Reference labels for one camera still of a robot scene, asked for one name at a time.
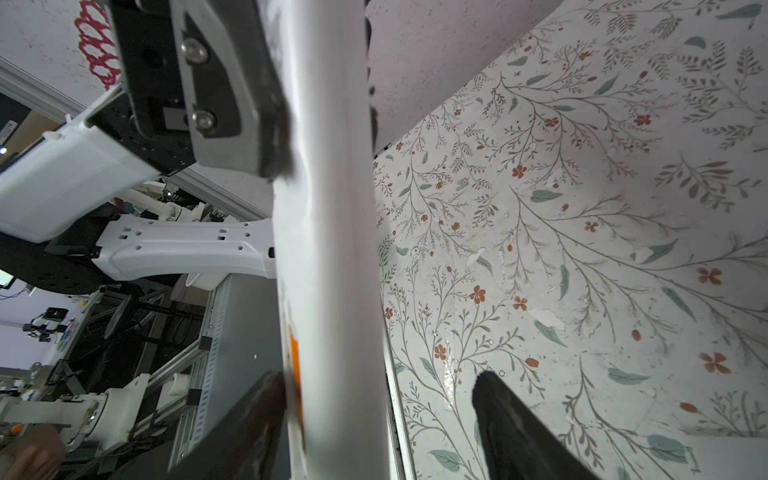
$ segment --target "floral pattern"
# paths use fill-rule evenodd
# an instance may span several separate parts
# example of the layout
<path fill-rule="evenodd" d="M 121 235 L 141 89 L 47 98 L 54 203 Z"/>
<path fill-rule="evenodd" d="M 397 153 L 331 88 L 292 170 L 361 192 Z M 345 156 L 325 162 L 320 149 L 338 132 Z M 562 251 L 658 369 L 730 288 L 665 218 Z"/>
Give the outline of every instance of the floral pattern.
<path fill-rule="evenodd" d="M 418 478 L 487 480 L 487 369 L 604 478 L 766 436 L 761 10 L 566 0 L 376 158 Z"/>

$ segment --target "teal leaf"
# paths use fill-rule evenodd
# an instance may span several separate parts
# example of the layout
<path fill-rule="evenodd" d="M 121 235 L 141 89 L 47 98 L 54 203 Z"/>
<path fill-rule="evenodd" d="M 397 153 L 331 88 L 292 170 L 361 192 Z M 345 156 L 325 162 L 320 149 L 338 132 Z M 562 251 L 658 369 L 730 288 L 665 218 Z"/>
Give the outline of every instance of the teal leaf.
<path fill-rule="evenodd" d="M 654 457 L 668 462 L 688 463 L 688 459 L 685 458 L 685 446 L 677 440 L 664 435 L 649 435 L 647 441 L 650 453 Z"/>
<path fill-rule="evenodd" d="M 507 65 L 512 65 L 512 66 L 515 66 L 515 67 L 522 67 L 523 65 L 525 65 L 526 61 L 528 61 L 528 56 L 527 55 L 523 55 L 522 57 L 518 58 L 517 60 L 508 61 Z"/>
<path fill-rule="evenodd" d="M 429 454 L 450 472 L 458 472 L 458 467 L 462 464 L 462 459 L 448 450 L 432 450 Z"/>
<path fill-rule="evenodd" d="M 688 38 L 686 41 L 683 42 L 685 45 L 693 45 L 694 47 L 698 48 L 706 48 L 707 47 L 707 41 L 704 40 L 701 37 L 691 37 Z"/>
<path fill-rule="evenodd" d="M 680 298 L 680 295 L 677 295 L 677 292 L 675 292 L 671 288 L 666 288 L 665 286 L 661 287 L 661 291 L 666 293 L 667 296 L 670 297 L 670 299 L 672 299 L 674 304 L 680 307 L 680 310 L 683 310 L 685 313 L 687 313 L 690 316 L 690 318 L 696 321 L 696 317 L 694 316 L 694 313 L 690 311 L 690 307 L 683 301 L 683 299 Z"/>
<path fill-rule="evenodd" d="M 422 365 L 424 366 L 424 370 L 426 370 L 429 375 L 432 376 L 433 379 L 437 380 L 437 372 L 435 371 L 435 367 L 432 366 L 432 364 L 424 357 L 419 357 L 419 360 L 422 361 Z"/>
<path fill-rule="evenodd" d="M 488 262 L 488 261 L 487 261 L 485 258 L 483 258 L 483 257 L 478 257 L 478 263 L 480 263 L 482 266 L 484 266 L 485 268 L 487 268 L 487 269 L 488 269 L 488 271 L 489 271 L 489 272 L 491 272 L 491 275 L 493 275 L 493 269 L 491 268 L 491 264 L 490 264 L 490 262 Z"/>
<path fill-rule="evenodd" d="M 563 194 L 558 192 L 551 192 L 549 190 L 533 190 L 533 195 L 531 195 L 531 201 L 535 204 L 540 204 L 541 202 L 546 202 L 550 200 L 554 200 L 557 197 L 562 197 Z"/>
<path fill-rule="evenodd" d="M 549 76 L 549 73 L 546 73 L 543 75 L 536 75 L 535 77 L 530 77 L 528 80 L 525 81 L 525 84 L 528 86 L 533 85 L 537 81 L 544 80 L 547 76 Z"/>
<path fill-rule="evenodd" d="M 606 80 L 605 83 L 603 83 L 600 88 L 594 91 L 594 94 L 596 95 L 602 95 L 605 92 L 611 90 L 614 87 L 614 83 L 616 83 L 616 79 L 619 78 L 618 74 L 616 74 L 615 77 L 613 77 L 610 80 Z"/>
<path fill-rule="evenodd" d="M 750 3 L 749 5 L 744 5 L 736 10 L 731 10 L 728 13 L 715 15 L 715 18 L 719 18 L 720 20 L 727 20 L 729 18 L 755 18 L 760 15 L 761 10 L 763 10 L 763 6 L 760 3 Z"/>
<path fill-rule="evenodd" d="M 671 252 L 674 248 L 674 244 L 677 243 L 677 238 L 672 243 L 667 243 L 666 245 L 653 245 L 652 247 L 648 247 L 653 251 L 654 253 L 645 259 L 643 262 L 643 265 L 647 265 L 648 263 L 655 262 L 656 260 L 659 260 L 661 257 L 666 255 L 667 253 Z"/>
<path fill-rule="evenodd" d="M 560 265 L 560 278 L 560 300 L 562 300 L 565 294 L 568 293 L 568 284 L 571 280 L 571 274 L 565 268 L 564 263 Z"/>
<path fill-rule="evenodd" d="M 638 375 L 637 373 L 622 372 L 619 369 L 608 369 L 608 378 L 621 385 L 637 385 L 642 383 L 643 380 L 648 380 L 650 377 L 645 375 Z"/>
<path fill-rule="evenodd" d="M 538 331 L 541 332 L 542 335 L 547 337 L 547 339 L 551 340 L 552 342 L 558 343 L 562 346 L 567 346 L 560 341 L 560 337 L 558 337 L 558 333 L 555 332 L 552 327 L 546 326 L 545 324 L 539 322 L 538 320 L 535 320 L 533 324 L 536 328 L 538 328 Z"/>

